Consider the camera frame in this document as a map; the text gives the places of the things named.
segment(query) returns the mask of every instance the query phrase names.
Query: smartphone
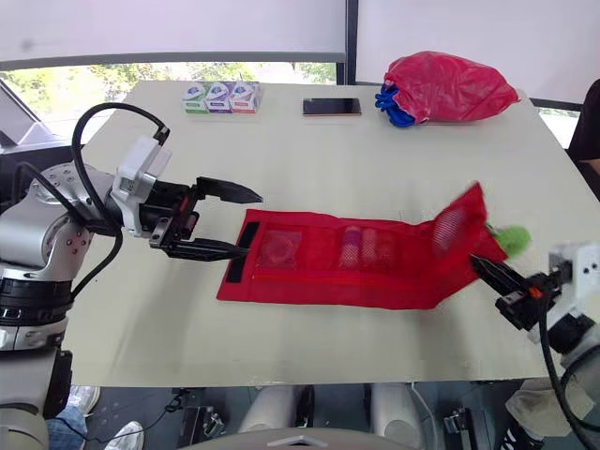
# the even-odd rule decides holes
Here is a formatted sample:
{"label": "smartphone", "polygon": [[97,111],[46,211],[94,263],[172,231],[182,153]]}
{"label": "smartphone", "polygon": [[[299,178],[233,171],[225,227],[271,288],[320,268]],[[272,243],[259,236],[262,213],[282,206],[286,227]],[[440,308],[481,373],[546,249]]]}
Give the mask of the smartphone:
{"label": "smartphone", "polygon": [[305,98],[304,115],[360,115],[358,98]]}

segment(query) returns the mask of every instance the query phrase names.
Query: blue cloth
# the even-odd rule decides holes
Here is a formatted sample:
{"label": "blue cloth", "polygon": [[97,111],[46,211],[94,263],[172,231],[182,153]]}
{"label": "blue cloth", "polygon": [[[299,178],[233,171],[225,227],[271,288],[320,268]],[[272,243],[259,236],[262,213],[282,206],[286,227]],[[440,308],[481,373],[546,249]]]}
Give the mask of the blue cloth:
{"label": "blue cloth", "polygon": [[394,95],[398,92],[398,88],[392,85],[387,87],[382,85],[382,91],[380,94],[376,94],[375,107],[387,113],[390,118],[390,122],[396,127],[410,127],[414,125],[414,117],[410,114],[402,111],[398,104],[394,101]]}
{"label": "blue cloth", "polygon": [[[56,417],[66,420],[69,425],[78,430],[82,435],[87,434],[85,419],[76,406],[67,405]],[[67,428],[60,420],[47,420],[48,435],[50,437],[50,450],[80,450],[83,438]]]}

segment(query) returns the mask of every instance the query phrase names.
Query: red plastic bag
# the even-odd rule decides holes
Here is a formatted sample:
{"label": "red plastic bag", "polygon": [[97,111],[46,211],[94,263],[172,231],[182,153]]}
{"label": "red plastic bag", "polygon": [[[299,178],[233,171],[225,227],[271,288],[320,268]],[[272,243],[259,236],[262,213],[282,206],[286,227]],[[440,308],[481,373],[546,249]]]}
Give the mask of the red plastic bag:
{"label": "red plastic bag", "polygon": [[440,52],[399,58],[384,82],[396,86],[394,101],[417,124],[485,119],[518,101],[517,91],[495,68]]}
{"label": "red plastic bag", "polygon": [[472,253],[506,259],[479,184],[418,225],[250,209],[238,245],[220,300],[429,309],[477,279]]}

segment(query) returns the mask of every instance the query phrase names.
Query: robotic arm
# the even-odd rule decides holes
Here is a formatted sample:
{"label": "robotic arm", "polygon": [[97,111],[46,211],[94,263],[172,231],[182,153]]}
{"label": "robotic arm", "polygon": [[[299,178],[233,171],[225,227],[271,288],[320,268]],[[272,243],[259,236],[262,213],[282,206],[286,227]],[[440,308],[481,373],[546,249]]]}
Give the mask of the robotic arm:
{"label": "robotic arm", "polygon": [[[115,235],[110,221],[170,258],[210,262],[248,253],[225,242],[190,240],[199,218],[194,207],[206,196],[233,203],[261,202],[261,196],[211,178],[199,177],[191,187],[158,181],[171,157],[162,148],[168,134],[164,128],[154,138],[141,136],[115,175],[85,166],[95,192],[76,162],[51,167],[0,216],[0,448],[48,445],[44,419],[63,410],[70,387],[72,355],[61,344],[67,311],[81,290],[72,290],[72,281],[94,234]],[[18,180],[15,185],[19,191]]]}
{"label": "robotic arm", "polygon": [[[581,443],[596,448],[584,429],[600,427],[577,418],[565,390],[576,378],[588,396],[600,399],[600,325],[583,314],[584,302],[600,288],[600,244],[567,244],[549,253],[549,274],[522,277],[506,264],[472,255],[477,274],[501,297],[496,308],[529,339],[541,343],[542,353],[562,412]],[[560,353],[566,368],[559,380],[550,348]]]}

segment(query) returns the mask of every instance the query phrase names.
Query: person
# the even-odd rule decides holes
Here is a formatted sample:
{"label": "person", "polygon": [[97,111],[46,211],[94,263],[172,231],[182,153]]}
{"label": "person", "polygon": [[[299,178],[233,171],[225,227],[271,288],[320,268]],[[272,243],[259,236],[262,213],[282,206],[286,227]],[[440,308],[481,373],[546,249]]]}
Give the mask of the person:
{"label": "person", "polygon": [[[575,380],[568,384],[566,397],[577,417],[584,417],[593,408],[593,401]],[[525,380],[504,406],[511,422],[501,450],[540,449],[544,438],[563,437],[571,432],[548,378]]]}
{"label": "person", "polygon": [[[600,201],[600,80],[592,84],[585,97],[567,154]],[[566,395],[578,417],[593,407],[575,381],[567,386]],[[526,380],[505,406],[512,419],[501,442],[502,450],[539,449],[545,437],[571,432],[549,379]]]}
{"label": "person", "polygon": [[567,154],[600,200],[600,80],[596,80],[583,101]]}
{"label": "person", "polygon": [[[83,450],[85,446],[83,437],[69,429],[62,420],[83,436],[87,435],[85,418],[90,415],[99,398],[100,388],[97,386],[71,386],[65,409],[56,418],[46,421],[50,450]],[[122,427],[108,442],[105,450],[142,450],[142,448],[143,427],[134,421]]]}

